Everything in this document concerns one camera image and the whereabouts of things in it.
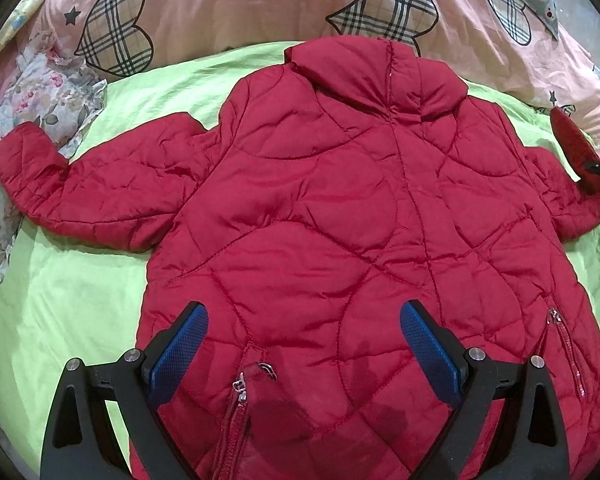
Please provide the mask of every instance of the blue gripper pad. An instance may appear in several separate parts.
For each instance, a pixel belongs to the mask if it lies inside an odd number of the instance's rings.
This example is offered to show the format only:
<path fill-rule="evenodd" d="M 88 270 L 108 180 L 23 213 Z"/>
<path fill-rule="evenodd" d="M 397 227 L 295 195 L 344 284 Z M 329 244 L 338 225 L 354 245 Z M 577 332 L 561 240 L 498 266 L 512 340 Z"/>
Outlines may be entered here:
<path fill-rule="evenodd" d="M 458 408 L 462 402 L 458 369 L 410 302 L 400 310 L 400 328 L 436 397 Z"/>
<path fill-rule="evenodd" d="M 176 393 L 209 326 L 206 308 L 199 304 L 178 330 L 149 375 L 149 406 L 156 410 Z"/>

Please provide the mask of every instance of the jacket pocket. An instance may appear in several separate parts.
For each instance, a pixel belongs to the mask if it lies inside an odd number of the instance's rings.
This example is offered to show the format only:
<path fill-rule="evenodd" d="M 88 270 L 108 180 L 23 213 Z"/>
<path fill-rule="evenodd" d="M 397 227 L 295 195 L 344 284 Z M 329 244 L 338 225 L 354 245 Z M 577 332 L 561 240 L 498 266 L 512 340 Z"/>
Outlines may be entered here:
<path fill-rule="evenodd" d="M 557 332 L 558 338 L 560 339 L 560 344 L 562 345 L 562 349 L 564 350 L 565 357 L 567 358 L 567 362 L 571 370 L 576 394 L 578 395 L 578 398 L 582 401 L 587 396 L 587 392 L 584 388 L 584 380 L 582 379 L 582 372 L 580 370 L 580 367 L 578 366 L 576 352 L 573 347 L 573 341 L 571 339 L 569 329 L 567 328 L 567 325 L 564 322 L 564 316 L 555 307 L 549 308 L 549 310 L 546 313 L 546 326 L 544 327 L 544 330 L 540 335 L 538 343 L 536 344 L 536 348 L 534 349 L 534 353 L 540 356 L 544 356 L 547 338 L 550 330 L 552 329 Z"/>
<path fill-rule="evenodd" d="M 271 365 L 262 363 L 247 366 L 232 384 L 232 398 L 222 424 L 212 480 L 233 480 L 236 477 L 238 462 L 250 427 L 248 383 L 251 383 L 250 379 L 256 379 L 261 374 L 276 380 Z"/>

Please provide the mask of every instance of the pocket zipper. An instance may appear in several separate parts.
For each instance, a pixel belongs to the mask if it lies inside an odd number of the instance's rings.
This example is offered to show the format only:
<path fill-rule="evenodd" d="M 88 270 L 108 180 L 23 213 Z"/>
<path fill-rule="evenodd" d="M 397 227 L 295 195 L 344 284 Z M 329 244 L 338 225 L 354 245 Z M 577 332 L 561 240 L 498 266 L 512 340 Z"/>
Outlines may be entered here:
<path fill-rule="evenodd" d="M 278 377 L 273 366 L 267 363 L 259 363 L 258 366 L 273 380 Z M 240 372 L 237 379 L 231 385 L 234 391 L 234 400 L 229 421 L 225 425 L 225 432 L 222 436 L 221 447 L 219 448 L 219 459 L 214 467 L 215 472 L 212 480 L 231 480 L 235 476 L 236 463 L 240 455 L 244 439 L 246 437 L 246 428 L 248 425 L 247 412 L 247 383 L 244 372 Z"/>
<path fill-rule="evenodd" d="M 569 362 L 571 375 L 573 375 L 573 382 L 575 383 L 576 391 L 580 398 L 584 399 L 587 395 L 587 392 L 584 389 L 582 373 L 580 372 L 580 368 L 578 367 L 578 363 L 576 361 L 576 354 L 573 350 L 571 335 L 569 334 L 569 329 L 567 329 L 567 325 L 563 321 L 562 314 L 556 308 L 549 309 L 549 314 L 547 316 L 547 325 L 549 325 L 551 321 L 553 321 L 554 325 L 558 329 L 560 341 L 562 342 L 562 346 L 567 354 L 567 361 Z"/>
<path fill-rule="evenodd" d="M 244 381 L 244 373 L 240 375 L 232 384 L 234 392 L 237 394 L 235 399 L 234 412 L 228 425 L 226 434 L 224 456 L 218 468 L 218 474 L 214 475 L 214 480 L 230 480 L 231 472 L 234 468 L 235 457 L 238 452 L 238 444 L 242 438 L 244 422 L 247 413 L 247 384 Z"/>

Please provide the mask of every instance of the heart pattern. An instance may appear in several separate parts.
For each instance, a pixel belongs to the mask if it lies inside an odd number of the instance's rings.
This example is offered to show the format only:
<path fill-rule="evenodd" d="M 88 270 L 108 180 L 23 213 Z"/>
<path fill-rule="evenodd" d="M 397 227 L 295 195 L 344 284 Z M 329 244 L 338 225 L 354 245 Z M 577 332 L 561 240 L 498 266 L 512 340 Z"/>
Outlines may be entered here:
<path fill-rule="evenodd" d="M 128 77 L 142 72 L 154 58 L 154 44 L 136 25 L 145 0 L 97 0 L 84 24 L 75 51 L 103 72 Z"/>
<path fill-rule="evenodd" d="M 526 8 L 522 0 L 487 1 L 513 41 L 522 46 L 531 43 L 531 26 L 525 13 L 522 12 Z"/>
<path fill-rule="evenodd" d="M 435 27 L 438 18 L 433 0 L 354 0 L 326 20 L 339 34 L 401 41 L 419 56 L 416 38 Z"/>
<path fill-rule="evenodd" d="M 544 106 L 533 106 L 532 107 L 536 112 L 542 115 L 549 115 L 551 113 L 552 108 L 544 107 Z M 569 117 L 576 111 L 576 105 L 562 105 L 558 106 L 560 110 L 566 113 Z"/>

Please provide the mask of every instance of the pink blanket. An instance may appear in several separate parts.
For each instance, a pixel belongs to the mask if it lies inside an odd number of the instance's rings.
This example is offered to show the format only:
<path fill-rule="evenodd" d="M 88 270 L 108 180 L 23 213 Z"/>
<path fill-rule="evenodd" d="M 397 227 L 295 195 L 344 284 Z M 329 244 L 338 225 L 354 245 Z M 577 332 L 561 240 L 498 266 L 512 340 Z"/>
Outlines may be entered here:
<path fill-rule="evenodd" d="M 540 113 L 562 107 L 600 153 L 589 54 L 563 28 L 554 40 L 521 0 L 46 0 L 30 30 L 41 28 L 108 80 L 253 43 L 384 36 Z"/>

